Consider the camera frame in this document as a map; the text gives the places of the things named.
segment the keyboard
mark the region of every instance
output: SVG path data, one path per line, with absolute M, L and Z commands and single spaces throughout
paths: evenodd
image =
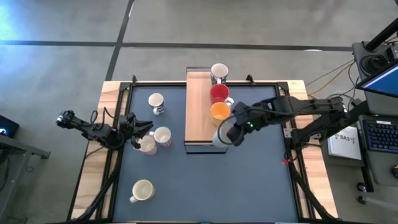
M 398 124 L 363 122 L 369 150 L 398 153 Z

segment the table surface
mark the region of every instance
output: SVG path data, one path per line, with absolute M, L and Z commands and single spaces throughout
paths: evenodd
M 237 102 L 253 104 L 275 97 L 276 88 L 231 86 L 229 90 Z M 240 146 L 230 147 L 226 154 L 187 154 L 186 92 L 185 86 L 134 89 L 131 111 L 140 120 L 153 121 L 151 131 L 168 127 L 172 144 L 158 145 L 153 156 L 125 145 L 113 221 L 297 222 L 289 168 L 280 164 L 285 153 L 282 126 L 270 125 L 248 134 Z M 164 96 L 165 111 L 158 116 L 148 105 L 153 93 Z M 190 148 L 201 151 L 203 146 Z M 218 151 L 214 146 L 206 148 Z M 131 203 L 132 186 L 140 179 L 153 183 L 155 195 L 145 202 Z
M 208 74 L 208 72 L 188 72 L 187 75 L 191 75 L 195 73 L 195 75 L 200 75 L 200 73 Z M 150 83 L 150 82 L 159 82 L 159 81 L 141 81 L 142 83 Z M 186 81 L 163 81 L 164 83 L 186 83 Z M 289 84 L 289 93 L 291 96 L 294 96 L 300 100 L 306 100 L 307 92 L 305 90 L 305 85 L 302 80 L 256 80 L 256 82 L 287 82 Z M 118 99 L 119 86 L 121 82 L 104 82 L 103 89 L 101 92 L 101 97 L 98 103 L 98 120 L 102 120 L 102 111 L 103 107 L 107 107 L 108 111 L 111 114 L 114 114 L 116 102 Z M 126 105 L 127 94 L 124 95 L 121 114 L 124 113 L 124 108 Z M 309 123 L 313 121 L 312 116 L 298 116 L 295 119 L 296 125 L 298 128 L 303 128 Z M 105 123 L 112 124 L 113 119 L 110 117 L 105 117 Z M 99 144 L 94 141 L 90 141 L 87 152 L 90 153 L 95 149 L 99 148 Z M 117 152 L 113 152 L 113 160 L 111 163 L 111 167 L 113 168 L 114 162 L 116 161 Z M 325 163 L 323 161 L 322 152 L 319 147 L 310 146 L 303 151 L 303 159 L 305 163 L 305 169 L 307 173 L 307 178 L 309 182 L 309 186 L 311 191 L 320 201 L 320 203 L 326 208 L 326 210 L 337 217 L 337 211 L 333 199 L 333 195 L 331 192 L 328 176 L 326 173 Z M 73 210 L 71 214 L 71 218 L 76 218 L 80 216 L 87 206 L 95 198 L 101 187 L 101 180 L 104 172 L 104 164 L 106 160 L 106 149 L 102 149 L 94 154 L 92 154 L 89 158 L 85 160 L 83 163 L 83 168 L 81 172 L 80 179 L 78 181 L 78 190 L 75 195 L 75 200 L 73 202 Z M 103 208 L 103 217 L 108 214 L 109 208 L 109 198 L 111 191 L 109 190 L 107 195 L 105 196 L 105 204 Z M 303 208 L 304 217 L 308 217 L 308 211 L 306 209 L 306 198 L 303 192 L 299 189 L 300 194 L 300 202 Z

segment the white mug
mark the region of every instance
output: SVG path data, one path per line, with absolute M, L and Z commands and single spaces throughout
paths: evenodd
M 164 98 L 160 93 L 154 93 L 148 98 L 148 103 L 152 107 L 154 115 L 164 112 Z
M 215 84 L 225 84 L 226 77 L 228 76 L 228 67 L 223 63 L 214 64 L 211 67 L 211 83 Z
M 154 132 L 151 131 L 149 135 L 153 136 L 155 141 L 163 147 L 172 145 L 172 132 L 169 128 L 159 127 Z
M 141 145 L 141 148 L 134 150 L 141 151 L 147 155 L 154 155 L 157 152 L 156 141 L 153 136 L 145 135 L 142 139 L 138 140 L 138 143 Z
M 155 187 L 149 180 L 138 180 L 132 186 L 132 197 L 130 202 L 138 202 L 148 200 L 155 194 Z
M 227 143 L 231 143 L 231 140 L 227 137 L 226 133 L 233 127 L 234 125 L 230 122 L 224 122 L 223 125 L 220 127 L 220 138 Z M 213 145 L 216 147 L 226 148 L 228 145 L 222 143 L 218 138 L 218 133 L 214 133 L 213 135 Z

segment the wooden tray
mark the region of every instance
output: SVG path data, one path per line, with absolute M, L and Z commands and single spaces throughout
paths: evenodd
M 210 72 L 187 73 L 187 108 L 185 115 L 185 140 L 191 144 L 211 144 L 217 126 L 210 117 Z

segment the orange cup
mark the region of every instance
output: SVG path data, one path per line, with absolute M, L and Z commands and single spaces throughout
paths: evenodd
M 229 117 L 232 104 L 217 102 L 210 108 L 211 122 L 215 126 L 219 126 L 221 122 Z

